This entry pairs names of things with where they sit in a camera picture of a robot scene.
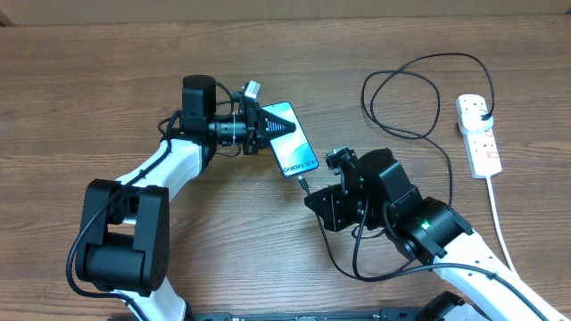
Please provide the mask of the Samsung Galaxy smartphone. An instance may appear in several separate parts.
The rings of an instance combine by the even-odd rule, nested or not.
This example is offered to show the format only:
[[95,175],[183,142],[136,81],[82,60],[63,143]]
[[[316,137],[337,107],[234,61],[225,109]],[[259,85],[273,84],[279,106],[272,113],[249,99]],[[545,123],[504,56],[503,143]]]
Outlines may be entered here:
[[270,146],[284,177],[294,177],[319,167],[315,152],[289,102],[262,107],[264,111],[295,124],[293,133],[274,138]]

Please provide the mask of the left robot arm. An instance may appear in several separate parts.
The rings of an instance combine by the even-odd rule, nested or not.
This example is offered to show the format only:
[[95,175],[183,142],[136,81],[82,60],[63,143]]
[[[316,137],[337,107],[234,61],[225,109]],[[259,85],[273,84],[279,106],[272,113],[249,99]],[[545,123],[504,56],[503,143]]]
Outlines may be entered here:
[[66,279],[76,294],[121,300],[136,320],[192,319],[189,303],[167,278],[170,202],[207,168],[218,146],[255,154],[297,129],[260,107],[260,85],[253,80],[230,94],[230,112],[219,114],[221,87],[211,76],[183,77],[180,109],[158,125],[159,149],[130,173],[87,186],[66,261]]

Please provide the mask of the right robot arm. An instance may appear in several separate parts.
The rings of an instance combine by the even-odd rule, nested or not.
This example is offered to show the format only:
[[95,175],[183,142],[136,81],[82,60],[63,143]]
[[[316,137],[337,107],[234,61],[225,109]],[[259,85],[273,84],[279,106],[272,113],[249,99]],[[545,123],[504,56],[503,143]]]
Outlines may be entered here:
[[390,149],[361,157],[334,149],[327,166],[341,181],[309,193],[305,205],[339,232],[357,224],[381,228],[398,252],[419,266],[378,276],[385,281],[433,271],[471,299],[491,320],[562,320],[553,308],[495,256],[452,206],[422,197]]

